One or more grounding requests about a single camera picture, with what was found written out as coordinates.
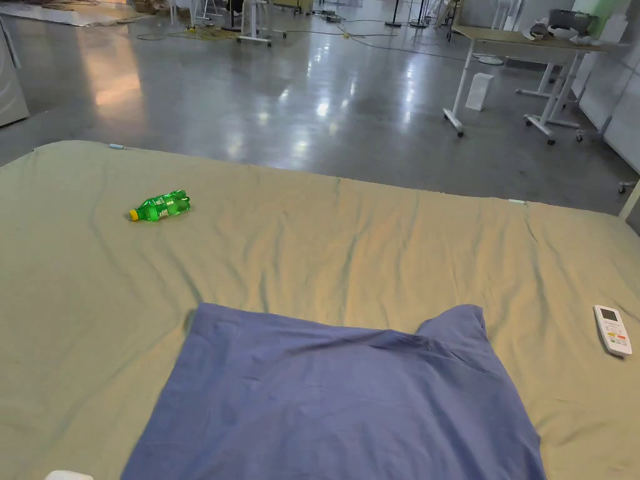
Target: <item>bed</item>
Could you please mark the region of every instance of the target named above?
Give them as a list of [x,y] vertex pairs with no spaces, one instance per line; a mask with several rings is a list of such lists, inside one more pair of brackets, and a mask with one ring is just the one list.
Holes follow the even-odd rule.
[[[185,189],[192,208],[127,221]],[[0,168],[0,462],[117,479],[197,306],[414,332],[462,303],[541,435],[550,480],[637,479],[640,238],[617,217],[71,141]]]

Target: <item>concrete floor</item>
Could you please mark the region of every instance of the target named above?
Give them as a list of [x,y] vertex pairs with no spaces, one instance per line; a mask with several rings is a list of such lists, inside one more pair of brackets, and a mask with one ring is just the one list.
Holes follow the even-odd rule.
[[[391,0],[327,3],[348,19],[389,19]],[[406,20],[409,4],[399,18]],[[415,16],[417,4],[412,17]],[[319,18],[275,15],[290,32],[273,48],[185,38],[143,41],[141,33],[181,31],[149,17],[107,28],[5,20],[21,56],[31,118],[0,129],[0,165],[58,140],[93,140],[238,163],[306,170],[459,195],[519,198],[617,214],[617,183],[637,174],[608,147],[557,145],[524,125],[541,101],[511,94],[540,74],[473,63],[496,74],[481,114],[465,110],[458,139],[444,120],[458,87],[467,41],[403,27],[397,37],[341,35]],[[388,33],[354,22],[352,33]],[[586,119],[578,111],[567,113]]]

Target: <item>wheeled base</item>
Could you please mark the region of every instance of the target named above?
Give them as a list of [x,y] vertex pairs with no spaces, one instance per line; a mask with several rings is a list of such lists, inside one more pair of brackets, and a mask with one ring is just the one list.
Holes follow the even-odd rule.
[[620,182],[618,185],[618,193],[622,195],[627,191],[627,187],[635,187],[637,185],[637,182]]
[[445,118],[447,118],[451,122],[451,125],[453,125],[453,127],[458,131],[458,138],[464,137],[465,128],[460,120],[458,120],[456,116],[453,115],[453,112],[448,108],[443,108],[442,111],[444,112]]
[[555,145],[556,144],[556,139],[554,138],[554,133],[551,130],[549,130],[547,127],[545,127],[543,124],[540,123],[540,117],[538,115],[526,114],[524,116],[524,119],[526,120],[528,127],[533,125],[533,126],[535,126],[535,128],[540,130],[543,134],[545,134],[545,136],[547,137],[547,145]]
[[516,90],[517,95],[526,95],[528,97],[537,97],[539,99],[551,98],[551,93],[537,92],[536,90],[522,90],[519,88]]
[[268,38],[259,38],[257,36],[245,36],[245,35],[239,35],[236,37],[236,42],[240,43],[241,40],[250,40],[251,42],[260,42],[262,44],[267,44],[268,47],[271,47],[271,40]]

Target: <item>air conditioner remote control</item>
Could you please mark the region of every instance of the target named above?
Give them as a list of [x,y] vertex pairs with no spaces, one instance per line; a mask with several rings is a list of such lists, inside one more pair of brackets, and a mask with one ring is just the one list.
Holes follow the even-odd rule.
[[620,313],[615,308],[596,305],[593,307],[602,340],[612,355],[631,355],[631,341],[622,323]]

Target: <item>white wall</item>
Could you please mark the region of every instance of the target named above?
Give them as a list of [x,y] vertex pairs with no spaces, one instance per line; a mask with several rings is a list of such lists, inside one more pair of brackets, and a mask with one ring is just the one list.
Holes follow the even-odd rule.
[[627,19],[622,46],[609,54],[590,54],[573,90],[582,90],[592,64],[580,108],[598,129],[612,116],[604,139],[640,172],[640,3],[630,6]]

